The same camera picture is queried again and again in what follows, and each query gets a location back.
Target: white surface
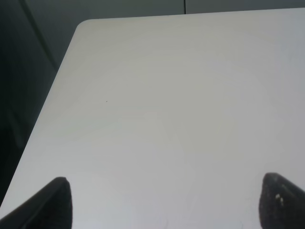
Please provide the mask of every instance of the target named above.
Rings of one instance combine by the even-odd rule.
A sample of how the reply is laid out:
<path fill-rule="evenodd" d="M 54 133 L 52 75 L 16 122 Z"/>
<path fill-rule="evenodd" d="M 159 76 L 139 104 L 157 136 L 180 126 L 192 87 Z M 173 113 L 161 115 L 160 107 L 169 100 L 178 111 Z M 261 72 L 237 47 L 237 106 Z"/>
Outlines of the white surface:
<path fill-rule="evenodd" d="M 305 188 L 305 9 L 85 21 L 0 209 L 56 176 L 73 228 L 257 229 Z"/>

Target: gray wall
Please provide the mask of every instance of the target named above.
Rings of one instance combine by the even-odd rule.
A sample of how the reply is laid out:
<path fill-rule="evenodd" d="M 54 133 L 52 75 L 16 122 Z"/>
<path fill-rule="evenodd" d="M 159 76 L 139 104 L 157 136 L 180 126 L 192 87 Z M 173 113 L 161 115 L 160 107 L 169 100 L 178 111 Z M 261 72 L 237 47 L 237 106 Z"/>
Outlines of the gray wall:
<path fill-rule="evenodd" d="M 305 0 L 186 0 L 186 13 L 305 7 Z"/>
<path fill-rule="evenodd" d="M 0 126 L 34 125 L 56 75 L 18 0 L 0 1 Z"/>

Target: dark floor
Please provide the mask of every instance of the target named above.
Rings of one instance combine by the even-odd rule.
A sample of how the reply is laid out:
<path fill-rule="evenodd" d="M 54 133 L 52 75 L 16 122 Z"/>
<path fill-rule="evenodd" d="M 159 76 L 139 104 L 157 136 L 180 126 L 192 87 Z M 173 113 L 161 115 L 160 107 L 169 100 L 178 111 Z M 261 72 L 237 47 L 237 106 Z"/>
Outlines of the dark floor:
<path fill-rule="evenodd" d="M 98 4 L 100 9 L 90 0 L 0 1 L 0 205 L 78 23 L 92 18 L 299 8 L 305 7 L 305 0 L 101 0 Z"/>

